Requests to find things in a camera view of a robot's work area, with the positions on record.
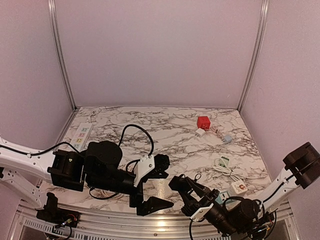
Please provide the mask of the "red cube socket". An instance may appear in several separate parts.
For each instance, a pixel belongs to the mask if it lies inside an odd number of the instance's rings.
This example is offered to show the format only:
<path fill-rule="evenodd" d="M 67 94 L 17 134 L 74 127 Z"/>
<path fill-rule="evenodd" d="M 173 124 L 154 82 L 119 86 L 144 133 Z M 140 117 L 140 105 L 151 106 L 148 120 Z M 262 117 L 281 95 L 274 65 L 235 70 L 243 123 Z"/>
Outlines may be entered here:
<path fill-rule="evenodd" d="M 209 130 L 211 127 L 211 121 L 208 116 L 199 116 L 196 122 L 198 129 Z"/>

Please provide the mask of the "white multicolour power strip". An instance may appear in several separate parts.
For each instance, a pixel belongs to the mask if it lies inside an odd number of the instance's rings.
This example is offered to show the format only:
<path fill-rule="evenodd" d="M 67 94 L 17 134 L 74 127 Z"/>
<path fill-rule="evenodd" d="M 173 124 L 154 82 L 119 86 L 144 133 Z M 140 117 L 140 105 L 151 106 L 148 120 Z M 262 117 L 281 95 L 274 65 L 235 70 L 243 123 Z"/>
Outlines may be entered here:
<path fill-rule="evenodd" d="M 81 123 L 73 135 L 70 144 L 79 152 L 83 150 L 93 130 L 92 123 Z"/>

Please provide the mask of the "small white charger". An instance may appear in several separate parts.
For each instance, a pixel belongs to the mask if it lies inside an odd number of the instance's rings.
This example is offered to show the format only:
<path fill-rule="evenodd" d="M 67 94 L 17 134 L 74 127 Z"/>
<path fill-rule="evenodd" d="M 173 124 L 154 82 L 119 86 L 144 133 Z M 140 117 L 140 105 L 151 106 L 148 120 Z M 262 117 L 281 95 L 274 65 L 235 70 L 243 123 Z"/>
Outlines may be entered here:
<path fill-rule="evenodd" d="M 206 133 L 206 131 L 202 128 L 198 128 L 196 131 L 195 131 L 195 136 L 196 137 L 199 137 L 201 138 L 202 136 L 204 136 Z"/>

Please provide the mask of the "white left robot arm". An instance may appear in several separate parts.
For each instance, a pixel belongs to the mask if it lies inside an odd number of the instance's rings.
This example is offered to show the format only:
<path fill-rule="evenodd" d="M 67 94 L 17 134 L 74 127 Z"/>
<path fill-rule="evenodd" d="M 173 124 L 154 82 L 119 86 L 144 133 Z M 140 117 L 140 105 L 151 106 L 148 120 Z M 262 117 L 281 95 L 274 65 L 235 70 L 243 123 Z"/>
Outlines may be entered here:
<path fill-rule="evenodd" d="M 90 142 L 86 150 L 66 151 L 51 147 L 39 151 L 0 141 L 0 165 L 25 171 L 54 186 L 81 192 L 91 188 L 129 195 L 129 206 L 138 216 L 173 207 L 173 202 L 151 196 L 144 199 L 143 184 L 149 179 L 165 179 L 170 159 L 165 154 L 143 156 L 132 173 L 119 169 L 123 152 L 114 142 Z"/>

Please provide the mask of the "black power adapter with cable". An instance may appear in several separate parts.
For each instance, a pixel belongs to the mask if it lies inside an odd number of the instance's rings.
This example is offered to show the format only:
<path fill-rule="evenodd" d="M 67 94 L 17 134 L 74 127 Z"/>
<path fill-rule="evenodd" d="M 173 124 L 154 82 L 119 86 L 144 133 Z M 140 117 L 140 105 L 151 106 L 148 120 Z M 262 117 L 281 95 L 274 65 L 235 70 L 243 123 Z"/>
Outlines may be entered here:
<path fill-rule="evenodd" d="M 189 192 L 194 189 L 196 182 L 202 177 L 201 173 L 197 173 L 194 178 L 190 178 L 185 174 L 181 174 L 177 179 L 177 190 L 181 192 Z"/>

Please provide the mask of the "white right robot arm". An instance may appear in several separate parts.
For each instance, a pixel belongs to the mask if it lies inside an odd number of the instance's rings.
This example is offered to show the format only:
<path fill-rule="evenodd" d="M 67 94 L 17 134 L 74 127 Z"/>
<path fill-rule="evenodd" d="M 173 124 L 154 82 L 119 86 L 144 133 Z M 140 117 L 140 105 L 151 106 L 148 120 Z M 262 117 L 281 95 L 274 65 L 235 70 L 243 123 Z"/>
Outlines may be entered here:
<path fill-rule="evenodd" d="M 280 203 L 295 189 L 306 189 L 320 177 L 320 154 L 310 142 L 290 152 L 277 178 L 255 199 L 230 196 L 217 202 L 219 190 L 210 189 L 181 174 L 169 183 L 182 198 L 182 213 L 190 221 L 208 221 L 223 237 L 245 234 L 250 240 L 265 240 L 277 222 Z"/>

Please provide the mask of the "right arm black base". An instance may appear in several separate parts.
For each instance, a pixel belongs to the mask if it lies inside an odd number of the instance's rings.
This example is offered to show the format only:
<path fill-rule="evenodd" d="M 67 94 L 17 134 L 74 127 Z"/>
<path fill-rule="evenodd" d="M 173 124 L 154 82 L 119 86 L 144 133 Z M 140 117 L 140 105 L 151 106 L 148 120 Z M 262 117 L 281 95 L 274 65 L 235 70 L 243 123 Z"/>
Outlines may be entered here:
<path fill-rule="evenodd" d="M 273 212 L 266 212 L 258 221 L 251 221 L 243 226 L 241 226 L 236 232 L 238 234 L 247 233 L 248 235 L 258 232 L 259 230 L 263 230 L 267 227 L 271 221 L 275 220 L 275 216 Z"/>

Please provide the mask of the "teal power strip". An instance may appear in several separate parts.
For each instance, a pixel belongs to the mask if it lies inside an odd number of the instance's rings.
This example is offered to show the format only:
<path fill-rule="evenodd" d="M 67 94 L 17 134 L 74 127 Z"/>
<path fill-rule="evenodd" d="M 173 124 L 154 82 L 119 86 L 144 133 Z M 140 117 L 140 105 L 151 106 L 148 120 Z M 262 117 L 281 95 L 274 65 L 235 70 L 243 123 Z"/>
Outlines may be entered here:
<path fill-rule="evenodd" d="M 228 198 L 230 197 L 227 190 L 221 191 L 218 195 L 218 197 L 215 199 L 217 203 L 222 205 Z"/>

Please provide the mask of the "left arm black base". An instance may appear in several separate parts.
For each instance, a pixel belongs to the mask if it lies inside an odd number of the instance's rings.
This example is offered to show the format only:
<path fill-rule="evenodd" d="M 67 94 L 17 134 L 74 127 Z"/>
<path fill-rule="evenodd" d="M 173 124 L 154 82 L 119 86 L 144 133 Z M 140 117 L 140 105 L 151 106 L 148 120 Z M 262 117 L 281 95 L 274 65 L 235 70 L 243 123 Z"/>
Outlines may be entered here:
<path fill-rule="evenodd" d="M 76 228 L 79 222 L 80 213 L 58 207 L 58 198 L 51 192 L 46 194 L 47 200 L 43 209 L 37 210 L 36 218 L 57 226 L 69 225 Z"/>

